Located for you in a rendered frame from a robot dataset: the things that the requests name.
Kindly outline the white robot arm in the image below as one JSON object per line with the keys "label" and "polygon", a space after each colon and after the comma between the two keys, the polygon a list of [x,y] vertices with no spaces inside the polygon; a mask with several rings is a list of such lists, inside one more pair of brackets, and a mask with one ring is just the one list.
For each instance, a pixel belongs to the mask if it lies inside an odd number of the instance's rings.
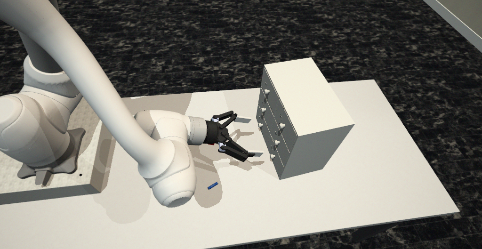
{"label": "white robot arm", "polygon": [[181,206],[195,193],[188,145],[207,136],[203,118],[164,110],[133,116],[88,47],[61,16],[57,0],[0,0],[0,20],[18,30],[28,56],[24,86],[0,96],[0,151],[23,163],[17,176],[73,174],[84,128],[67,130],[84,97],[110,134],[138,163],[156,200]]}

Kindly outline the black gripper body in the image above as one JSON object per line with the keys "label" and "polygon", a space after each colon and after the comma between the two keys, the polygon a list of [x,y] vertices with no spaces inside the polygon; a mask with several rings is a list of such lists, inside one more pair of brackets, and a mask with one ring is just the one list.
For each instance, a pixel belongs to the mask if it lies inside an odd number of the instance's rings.
{"label": "black gripper body", "polygon": [[227,139],[221,135],[221,132],[223,131],[229,136],[228,129],[226,127],[224,127],[223,129],[219,129],[221,125],[219,122],[208,120],[206,120],[206,124],[207,136],[203,144],[218,144],[218,142],[224,143],[225,141],[227,141]]}

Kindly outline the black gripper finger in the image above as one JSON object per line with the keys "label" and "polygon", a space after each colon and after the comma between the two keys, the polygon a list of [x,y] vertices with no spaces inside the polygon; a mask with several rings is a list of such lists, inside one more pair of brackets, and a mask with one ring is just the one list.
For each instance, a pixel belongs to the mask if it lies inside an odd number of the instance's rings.
{"label": "black gripper finger", "polygon": [[229,119],[225,121],[222,125],[220,125],[219,129],[223,129],[224,127],[227,127],[232,121],[241,122],[241,123],[249,123],[251,121],[250,117],[237,116],[237,114],[236,113],[234,114],[233,111],[229,111],[220,115],[213,115],[210,121],[218,122],[226,118],[229,118]]}
{"label": "black gripper finger", "polygon": [[245,150],[236,142],[234,142],[232,138],[230,138],[225,132],[222,131],[221,135],[226,138],[228,142],[218,142],[219,153],[225,153],[240,161],[245,161],[248,157],[260,157],[264,153],[264,151]]}

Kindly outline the grey chest of drawers with cream top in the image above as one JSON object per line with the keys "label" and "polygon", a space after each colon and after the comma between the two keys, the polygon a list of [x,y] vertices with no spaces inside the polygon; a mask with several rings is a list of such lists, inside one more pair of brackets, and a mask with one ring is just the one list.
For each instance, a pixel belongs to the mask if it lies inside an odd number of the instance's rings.
{"label": "grey chest of drawers with cream top", "polygon": [[297,134],[279,180],[323,169],[355,122],[311,57],[265,69]]}

